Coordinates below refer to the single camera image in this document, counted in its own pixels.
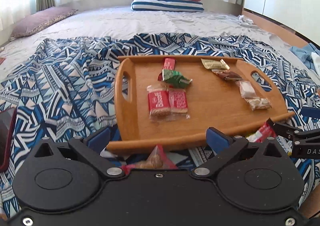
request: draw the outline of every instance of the white bed sheet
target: white bed sheet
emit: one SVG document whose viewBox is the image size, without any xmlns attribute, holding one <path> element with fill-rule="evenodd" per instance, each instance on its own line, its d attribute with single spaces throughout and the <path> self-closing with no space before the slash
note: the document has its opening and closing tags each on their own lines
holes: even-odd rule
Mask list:
<svg viewBox="0 0 320 226">
<path fill-rule="evenodd" d="M 0 65 L 0 80 L 14 67 L 31 56 L 45 38 L 64 39 L 76 36 L 130 39 L 136 33 L 191 33 L 199 36 L 247 35 L 252 40 L 271 45 L 298 69 L 308 71 L 320 85 L 320 78 L 289 51 L 290 45 L 278 36 L 256 25 L 241 22 L 232 15 L 213 12 L 131 11 L 130 7 L 98 9 L 75 14 L 30 37 L 20 38 L 5 46 L 0 57 L 7 59 Z"/>
</svg>

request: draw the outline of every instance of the gold wrapper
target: gold wrapper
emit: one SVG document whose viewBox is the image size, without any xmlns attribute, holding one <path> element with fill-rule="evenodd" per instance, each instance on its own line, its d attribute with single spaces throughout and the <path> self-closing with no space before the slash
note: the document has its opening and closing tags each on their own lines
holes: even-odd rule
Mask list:
<svg viewBox="0 0 320 226">
<path fill-rule="evenodd" d="M 227 63 L 225 63 L 224 60 L 214 61 L 214 60 L 201 59 L 201 62 L 207 70 L 228 70 L 228 69 L 230 69 L 230 67 L 228 66 Z"/>
</svg>

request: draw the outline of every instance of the blue gripper pad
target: blue gripper pad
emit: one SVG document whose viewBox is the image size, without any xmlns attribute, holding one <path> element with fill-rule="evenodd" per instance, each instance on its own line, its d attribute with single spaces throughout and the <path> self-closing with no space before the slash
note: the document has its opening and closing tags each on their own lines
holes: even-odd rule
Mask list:
<svg viewBox="0 0 320 226">
<path fill-rule="evenodd" d="M 84 139 L 84 143 L 94 152 L 100 154 L 103 149 L 109 144 L 110 129 L 103 127 Z"/>
<path fill-rule="evenodd" d="M 223 134 L 216 130 L 213 127 L 209 127 L 206 132 L 206 141 L 210 148 L 215 152 L 215 154 L 219 154 L 222 150 L 229 148 L 230 142 L 229 139 L 222 136 Z"/>
<path fill-rule="evenodd" d="M 320 108 L 302 107 L 300 114 L 305 117 L 320 119 Z"/>
</svg>

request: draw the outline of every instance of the blue geometric patterned fabric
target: blue geometric patterned fabric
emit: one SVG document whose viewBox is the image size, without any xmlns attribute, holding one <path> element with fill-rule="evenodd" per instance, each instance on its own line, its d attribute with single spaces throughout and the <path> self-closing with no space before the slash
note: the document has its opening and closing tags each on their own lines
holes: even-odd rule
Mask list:
<svg viewBox="0 0 320 226">
<path fill-rule="evenodd" d="M 35 54 L 0 83 L 0 111 L 18 107 L 8 170 L 1 174 L 3 209 L 13 216 L 19 204 L 12 179 L 30 149 L 44 136 L 65 142 L 74 135 L 88 136 L 112 127 L 120 140 L 114 110 L 114 79 L 121 55 L 212 55 L 243 58 L 267 74 L 296 116 L 290 124 L 310 130 L 319 120 L 300 115 L 302 106 L 319 107 L 317 86 L 304 70 L 295 69 L 272 47 L 247 36 L 199 37 L 187 33 L 138 34 L 130 40 L 111 37 L 45 39 Z M 267 90 L 265 81 L 257 80 Z M 127 82 L 124 80 L 124 91 Z M 280 139 L 284 147 L 290 147 Z M 205 148 L 185 150 L 179 167 L 193 168 L 206 161 Z M 305 180 L 303 201 L 319 182 L 318 160 L 293 160 Z"/>
</svg>

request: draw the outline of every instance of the screw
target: screw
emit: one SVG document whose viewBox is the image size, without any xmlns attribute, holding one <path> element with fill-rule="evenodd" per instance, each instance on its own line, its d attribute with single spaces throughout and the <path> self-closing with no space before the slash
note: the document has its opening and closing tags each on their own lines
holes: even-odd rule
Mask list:
<svg viewBox="0 0 320 226">
<path fill-rule="evenodd" d="M 26 218 L 23 218 L 22 223 L 25 226 L 32 226 L 33 225 L 33 220 L 28 218 L 28 217 L 26 217 Z"/>
<path fill-rule="evenodd" d="M 163 175 L 163 173 L 156 173 L 155 177 L 156 178 L 163 178 L 164 175 Z"/>
<path fill-rule="evenodd" d="M 294 218 L 289 218 L 285 221 L 285 226 L 293 226 L 296 223 Z"/>
<path fill-rule="evenodd" d="M 116 176 L 116 175 L 119 175 L 119 174 L 121 174 L 121 173 L 122 173 L 122 169 L 119 168 L 119 167 L 111 167 L 111 168 L 109 168 L 109 169 L 107 170 L 107 174 L 108 174 L 108 175 L 114 175 L 114 176 Z"/>
<path fill-rule="evenodd" d="M 196 175 L 208 175 L 210 173 L 210 170 L 208 168 L 199 167 L 194 169 L 194 173 Z"/>
</svg>

